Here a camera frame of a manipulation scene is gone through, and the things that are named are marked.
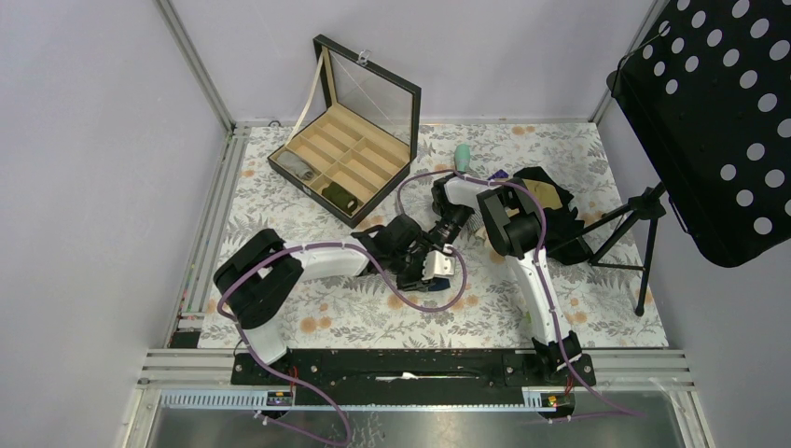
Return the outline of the navy blue white-trimmed underwear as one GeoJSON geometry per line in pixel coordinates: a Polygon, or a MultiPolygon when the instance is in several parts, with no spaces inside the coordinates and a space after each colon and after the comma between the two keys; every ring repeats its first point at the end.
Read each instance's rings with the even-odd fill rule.
{"type": "Polygon", "coordinates": [[[426,290],[429,292],[439,292],[451,287],[451,280],[443,277],[435,277],[427,281],[426,290]]]}

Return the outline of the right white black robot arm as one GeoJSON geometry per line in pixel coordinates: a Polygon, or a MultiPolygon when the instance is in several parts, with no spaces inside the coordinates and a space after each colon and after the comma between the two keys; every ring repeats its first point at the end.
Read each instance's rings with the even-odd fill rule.
{"type": "Polygon", "coordinates": [[[461,209],[480,216],[490,245],[520,288],[517,306],[530,317],[536,375],[544,383],[560,383],[582,349],[576,334],[561,322],[548,271],[548,223],[539,201],[520,178],[480,180],[456,173],[435,181],[432,196],[439,215],[461,209]]]}

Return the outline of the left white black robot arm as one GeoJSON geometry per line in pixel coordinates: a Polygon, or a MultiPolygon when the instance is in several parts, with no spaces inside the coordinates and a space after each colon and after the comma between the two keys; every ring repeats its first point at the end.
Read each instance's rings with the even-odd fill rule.
{"type": "Polygon", "coordinates": [[[254,372],[266,383],[279,383],[290,361],[272,320],[299,282],[379,273],[401,292],[442,291],[455,273],[451,245],[461,229],[442,218],[425,231],[399,215],[342,240],[308,244],[289,244],[265,229],[216,270],[217,311],[236,323],[243,344],[257,354],[254,372]]]}

